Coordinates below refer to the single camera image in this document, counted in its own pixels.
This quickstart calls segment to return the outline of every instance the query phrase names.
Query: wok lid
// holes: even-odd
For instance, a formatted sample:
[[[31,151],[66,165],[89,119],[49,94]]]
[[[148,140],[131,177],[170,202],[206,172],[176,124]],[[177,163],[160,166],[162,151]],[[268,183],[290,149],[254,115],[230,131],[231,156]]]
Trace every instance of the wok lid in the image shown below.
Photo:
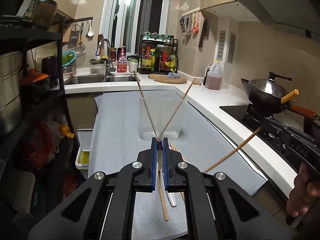
[[[267,94],[282,98],[286,96],[289,92],[275,81],[276,77],[292,81],[292,78],[280,76],[273,72],[269,72],[269,78],[254,79],[249,81],[249,84]]]

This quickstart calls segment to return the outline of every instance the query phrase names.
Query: white countertop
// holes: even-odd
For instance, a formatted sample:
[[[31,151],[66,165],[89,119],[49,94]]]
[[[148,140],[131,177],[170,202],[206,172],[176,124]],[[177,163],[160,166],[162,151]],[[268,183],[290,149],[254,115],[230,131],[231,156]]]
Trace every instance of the white countertop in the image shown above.
[[[80,69],[77,71],[76,76],[89,73],[88,69]],[[149,80],[147,75],[138,74],[138,77],[143,90],[175,90],[181,96],[190,85],[190,81],[182,85],[172,85]],[[90,83],[65,86],[66,94],[136,90],[139,90],[136,82]],[[248,104],[249,100],[244,91],[232,85],[222,85],[220,90],[208,90],[204,86],[193,85],[187,95],[187,100],[237,145],[252,134],[244,125],[219,108],[220,106]],[[283,113],[276,118],[286,120],[287,123],[285,124],[297,126],[294,121]],[[297,175],[295,171],[257,136],[243,147],[243,151],[288,197],[290,191],[294,188],[293,180]]]

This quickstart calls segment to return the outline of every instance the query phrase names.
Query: finger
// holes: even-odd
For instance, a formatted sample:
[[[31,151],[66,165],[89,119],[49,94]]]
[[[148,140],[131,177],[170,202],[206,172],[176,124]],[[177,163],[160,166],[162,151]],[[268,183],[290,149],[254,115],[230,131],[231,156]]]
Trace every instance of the finger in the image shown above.
[[[290,201],[287,202],[287,213],[288,213],[289,216],[294,217],[294,218],[299,215],[299,212],[296,211],[296,210],[291,206]]]
[[[308,223],[316,214],[320,213],[320,201],[316,200],[312,207],[310,207],[308,213],[303,218],[303,223]]]
[[[320,197],[320,181],[312,181],[307,186],[307,193],[311,197]]]
[[[290,192],[289,198],[294,194],[297,194],[301,199],[303,199],[306,203],[311,201],[311,197],[307,193],[307,184],[303,182],[301,176],[297,176],[294,179],[294,189]]]
[[[304,165],[303,163],[300,166],[300,170],[299,170],[299,175],[302,179],[302,181],[305,184],[308,184],[311,180],[312,180],[312,176],[310,174],[310,172],[308,171],[306,165]]]
[[[299,198],[298,195],[292,195],[292,197],[288,200],[288,204],[293,210],[297,211],[298,213],[302,213],[303,215],[309,210],[308,203]]]

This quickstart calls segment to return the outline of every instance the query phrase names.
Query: metal screw cap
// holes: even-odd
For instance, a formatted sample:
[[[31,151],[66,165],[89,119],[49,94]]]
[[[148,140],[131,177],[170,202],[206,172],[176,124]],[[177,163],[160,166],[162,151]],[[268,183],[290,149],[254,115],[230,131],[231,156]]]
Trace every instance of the metal screw cap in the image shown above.
[[[134,162],[134,163],[132,163],[132,167],[134,167],[135,169],[140,169],[142,167],[142,163],[141,162]]]
[[[217,178],[218,180],[224,180],[224,179],[226,178],[226,175],[225,175],[223,172],[218,172],[218,173],[216,174],[216,178]]]
[[[102,172],[96,172],[93,177],[95,179],[103,179],[104,175]]]
[[[186,167],[188,167],[188,164],[185,163],[185,162],[181,162],[181,163],[178,163],[178,167],[179,167],[180,169],[185,169]]]

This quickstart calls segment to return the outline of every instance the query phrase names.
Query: human hand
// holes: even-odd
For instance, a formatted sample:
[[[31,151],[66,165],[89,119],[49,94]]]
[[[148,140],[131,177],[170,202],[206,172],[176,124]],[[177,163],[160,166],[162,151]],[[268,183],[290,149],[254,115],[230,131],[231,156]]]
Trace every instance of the human hand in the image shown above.
[[[299,213],[307,214],[303,222],[309,222],[317,208],[313,207],[308,211],[317,197],[320,197],[320,181],[313,181],[307,167],[302,164],[299,174],[294,179],[294,189],[289,194],[287,213],[291,217],[297,217]]]

